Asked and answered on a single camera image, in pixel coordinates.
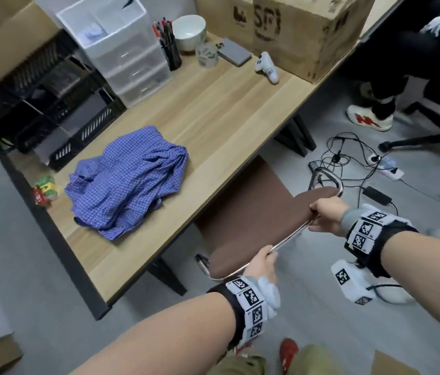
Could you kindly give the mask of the person's left hand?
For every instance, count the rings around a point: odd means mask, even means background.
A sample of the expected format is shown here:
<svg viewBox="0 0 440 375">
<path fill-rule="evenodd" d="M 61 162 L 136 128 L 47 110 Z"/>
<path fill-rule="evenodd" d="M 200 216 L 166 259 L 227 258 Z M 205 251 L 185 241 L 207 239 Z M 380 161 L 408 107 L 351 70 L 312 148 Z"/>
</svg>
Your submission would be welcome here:
<svg viewBox="0 0 440 375">
<path fill-rule="evenodd" d="M 271 280 L 273 283 L 277 283 L 275 264 L 274 266 L 266 266 L 261 259 L 261 250 L 247 265 L 245 271 L 243 272 L 243 275 L 245 277 L 253 277 L 255 279 L 259 279 L 262 276 L 267 276 L 268 279 Z"/>
</svg>

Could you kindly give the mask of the brown chair with chrome frame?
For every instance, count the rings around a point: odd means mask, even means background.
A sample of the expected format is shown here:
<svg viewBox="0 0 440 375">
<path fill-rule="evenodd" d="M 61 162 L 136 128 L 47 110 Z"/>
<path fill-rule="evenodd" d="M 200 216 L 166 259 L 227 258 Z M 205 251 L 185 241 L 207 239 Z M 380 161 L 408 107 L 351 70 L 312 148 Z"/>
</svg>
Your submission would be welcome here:
<svg viewBox="0 0 440 375">
<path fill-rule="evenodd" d="M 261 157 L 255 157 L 196 221 L 211 248 L 195 261 L 214 282 L 242 274 L 265 246 L 274 252 L 301 234 L 316 218 L 310 205 L 321 198 L 340 197 L 342 180 L 317 167 L 306 191 L 293 196 Z"/>
</svg>

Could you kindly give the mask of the person's right forearm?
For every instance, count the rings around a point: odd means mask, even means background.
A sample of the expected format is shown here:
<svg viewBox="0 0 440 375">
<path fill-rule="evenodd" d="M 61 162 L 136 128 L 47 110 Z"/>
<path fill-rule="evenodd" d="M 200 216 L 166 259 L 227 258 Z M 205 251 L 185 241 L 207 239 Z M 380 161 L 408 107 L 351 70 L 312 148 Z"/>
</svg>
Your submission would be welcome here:
<svg viewBox="0 0 440 375">
<path fill-rule="evenodd" d="M 381 265 L 430 313 L 440 314 L 440 238 L 414 232 L 394 235 L 381 252 Z"/>
</svg>

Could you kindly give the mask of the marker-covered left wrist band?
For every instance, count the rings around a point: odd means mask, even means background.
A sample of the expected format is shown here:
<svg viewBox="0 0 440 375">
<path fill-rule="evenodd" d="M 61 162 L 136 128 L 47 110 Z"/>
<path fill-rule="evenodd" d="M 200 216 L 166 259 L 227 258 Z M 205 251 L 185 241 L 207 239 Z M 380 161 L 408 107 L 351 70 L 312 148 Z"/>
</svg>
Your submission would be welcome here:
<svg viewBox="0 0 440 375">
<path fill-rule="evenodd" d="M 241 276 L 208 290 L 208 293 L 223 295 L 235 315 L 235 333 L 227 346 L 228 351 L 253 341 L 265 332 L 269 319 L 266 302 L 256 281 L 253 277 Z"/>
</svg>

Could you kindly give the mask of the marker-covered wrist band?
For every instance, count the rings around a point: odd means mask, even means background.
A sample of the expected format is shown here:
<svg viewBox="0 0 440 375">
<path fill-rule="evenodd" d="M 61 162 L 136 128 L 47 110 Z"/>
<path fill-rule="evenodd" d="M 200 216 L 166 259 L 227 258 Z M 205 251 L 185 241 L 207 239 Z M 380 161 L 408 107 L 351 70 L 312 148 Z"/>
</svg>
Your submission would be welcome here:
<svg viewBox="0 0 440 375">
<path fill-rule="evenodd" d="M 381 264 L 381 253 L 387 241 L 401 232 L 415 232 L 410 220 L 375 208 L 348 208 L 341 218 L 346 233 L 344 245 L 356 258 L 360 268 L 368 269 L 376 278 L 391 278 Z"/>
<path fill-rule="evenodd" d="M 235 333 L 227 346 L 228 351 L 253 341 L 265 332 L 269 319 L 266 302 L 256 281 L 253 277 L 241 276 L 208 290 L 208 293 L 223 295 L 235 315 Z"/>
</svg>

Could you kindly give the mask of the marker-covered right wrist band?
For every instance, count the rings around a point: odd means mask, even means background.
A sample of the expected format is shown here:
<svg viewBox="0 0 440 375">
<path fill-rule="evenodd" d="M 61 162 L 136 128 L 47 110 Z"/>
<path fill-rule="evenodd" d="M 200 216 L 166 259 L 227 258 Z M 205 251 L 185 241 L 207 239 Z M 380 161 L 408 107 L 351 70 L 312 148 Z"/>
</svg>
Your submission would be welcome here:
<svg viewBox="0 0 440 375">
<path fill-rule="evenodd" d="M 348 208 L 341 218 L 346 233 L 344 245 L 356 258 L 360 268 L 368 269 L 376 278 L 391 278 L 381 264 L 381 253 L 387 241 L 401 232 L 415 232 L 410 220 L 375 208 Z"/>
</svg>

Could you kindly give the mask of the person's red shoe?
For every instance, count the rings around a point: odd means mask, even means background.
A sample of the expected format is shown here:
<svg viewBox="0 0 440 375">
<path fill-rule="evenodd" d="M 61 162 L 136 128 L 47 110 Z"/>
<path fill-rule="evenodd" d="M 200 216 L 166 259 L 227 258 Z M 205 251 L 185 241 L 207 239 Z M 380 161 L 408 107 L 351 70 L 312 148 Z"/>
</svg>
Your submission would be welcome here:
<svg viewBox="0 0 440 375">
<path fill-rule="evenodd" d="M 298 344 L 293 339 L 285 338 L 281 341 L 279 347 L 279 359 L 283 375 L 287 374 L 292 360 L 294 359 L 298 351 Z"/>
</svg>

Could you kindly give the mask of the white and red shoe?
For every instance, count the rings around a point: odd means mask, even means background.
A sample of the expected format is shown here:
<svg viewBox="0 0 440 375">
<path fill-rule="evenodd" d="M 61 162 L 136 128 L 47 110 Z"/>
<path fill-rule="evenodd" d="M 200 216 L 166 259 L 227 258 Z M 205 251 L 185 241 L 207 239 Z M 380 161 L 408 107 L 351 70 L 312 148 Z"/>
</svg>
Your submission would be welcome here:
<svg viewBox="0 0 440 375">
<path fill-rule="evenodd" d="M 351 105 L 346 110 L 348 119 L 357 126 L 367 127 L 379 132 L 387 132 L 391 129 L 394 114 L 390 114 L 385 119 L 379 119 L 372 111 L 371 107 L 360 107 Z"/>
</svg>

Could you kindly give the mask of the person's olive trousers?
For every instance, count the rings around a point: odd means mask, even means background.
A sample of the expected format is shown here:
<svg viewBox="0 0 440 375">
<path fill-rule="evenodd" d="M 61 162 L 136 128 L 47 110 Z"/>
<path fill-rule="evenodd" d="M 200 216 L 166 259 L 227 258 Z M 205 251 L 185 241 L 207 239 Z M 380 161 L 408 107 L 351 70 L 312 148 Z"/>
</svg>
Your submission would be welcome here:
<svg viewBox="0 0 440 375">
<path fill-rule="evenodd" d="M 268 375 L 267 361 L 252 346 L 227 354 L 206 375 Z M 323 345 L 299 349 L 286 375 L 344 375 L 341 366 Z"/>
</svg>

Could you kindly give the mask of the white handheld controller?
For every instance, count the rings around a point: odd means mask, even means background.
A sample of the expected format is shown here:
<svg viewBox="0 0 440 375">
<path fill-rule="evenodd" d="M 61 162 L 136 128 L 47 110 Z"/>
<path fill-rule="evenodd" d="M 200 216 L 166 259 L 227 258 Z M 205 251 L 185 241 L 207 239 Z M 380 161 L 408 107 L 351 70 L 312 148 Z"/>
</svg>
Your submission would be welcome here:
<svg viewBox="0 0 440 375">
<path fill-rule="evenodd" d="M 254 70 L 256 73 L 264 74 L 271 84 L 276 85 L 279 83 L 279 75 L 276 66 L 268 52 L 263 51 L 259 55 Z"/>
</svg>

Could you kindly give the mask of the printed cardboard box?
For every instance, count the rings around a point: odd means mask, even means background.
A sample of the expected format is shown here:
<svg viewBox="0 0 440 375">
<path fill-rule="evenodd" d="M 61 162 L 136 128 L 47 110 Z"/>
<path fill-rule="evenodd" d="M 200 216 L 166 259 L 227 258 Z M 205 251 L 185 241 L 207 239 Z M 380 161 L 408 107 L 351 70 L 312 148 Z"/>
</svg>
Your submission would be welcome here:
<svg viewBox="0 0 440 375">
<path fill-rule="evenodd" d="M 254 54 L 317 84 L 354 48 L 375 0 L 253 0 Z"/>
<path fill-rule="evenodd" d="M 195 0 L 208 32 L 253 51 L 253 0 Z"/>
</svg>

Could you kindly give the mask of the grey phone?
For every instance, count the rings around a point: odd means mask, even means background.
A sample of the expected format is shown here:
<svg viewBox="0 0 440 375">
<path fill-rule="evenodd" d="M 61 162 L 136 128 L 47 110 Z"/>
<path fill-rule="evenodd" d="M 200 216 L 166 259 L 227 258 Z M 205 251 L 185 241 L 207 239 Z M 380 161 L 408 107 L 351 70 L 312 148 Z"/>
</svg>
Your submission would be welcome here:
<svg viewBox="0 0 440 375">
<path fill-rule="evenodd" d="M 236 67 L 243 66 L 252 58 L 251 52 L 228 38 L 216 44 L 218 55 Z"/>
</svg>

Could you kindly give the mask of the black pen holder with pens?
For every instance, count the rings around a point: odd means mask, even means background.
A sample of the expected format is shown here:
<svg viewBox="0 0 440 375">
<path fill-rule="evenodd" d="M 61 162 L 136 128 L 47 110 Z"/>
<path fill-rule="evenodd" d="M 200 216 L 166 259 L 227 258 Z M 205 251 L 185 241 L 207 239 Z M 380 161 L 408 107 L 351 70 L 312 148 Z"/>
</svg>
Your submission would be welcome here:
<svg viewBox="0 0 440 375">
<path fill-rule="evenodd" d="M 155 21 L 152 28 L 161 44 L 161 49 L 167 59 L 170 71 L 179 69 L 182 65 L 182 61 L 173 33 L 172 22 L 163 17 L 160 21 Z"/>
</svg>

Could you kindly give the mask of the white bowl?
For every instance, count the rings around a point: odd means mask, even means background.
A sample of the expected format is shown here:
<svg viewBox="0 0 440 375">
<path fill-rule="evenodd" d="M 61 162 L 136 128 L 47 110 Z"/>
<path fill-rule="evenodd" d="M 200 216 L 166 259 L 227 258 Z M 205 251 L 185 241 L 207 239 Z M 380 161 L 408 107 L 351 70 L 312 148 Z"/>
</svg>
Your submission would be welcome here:
<svg viewBox="0 0 440 375">
<path fill-rule="evenodd" d="M 180 52 L 192 52 L 206 42 L 206 20 L 199 15 L 185 15 L 172 22 L 175 42 Z"/>
</svg>

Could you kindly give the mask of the black mesh file tray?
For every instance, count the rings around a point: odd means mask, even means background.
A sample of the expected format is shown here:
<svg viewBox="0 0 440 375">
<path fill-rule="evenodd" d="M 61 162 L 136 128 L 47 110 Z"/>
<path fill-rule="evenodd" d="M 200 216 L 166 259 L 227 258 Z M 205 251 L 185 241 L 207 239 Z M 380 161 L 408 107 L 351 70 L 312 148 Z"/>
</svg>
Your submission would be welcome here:
<svg viewBox="0 0 440 375">
<path fill-rule="evenodd" d="M 126 111 L 103 75 L 61 30 L 0 81 L 0 157 L 13 151 L 35 154 L 34 149 L 95 93 L 114 113 Z M 46 166 L 55 172 L 63 169 L 94 140 L 88 132 L 75 133 L 50 155 Z"/>
</svg>

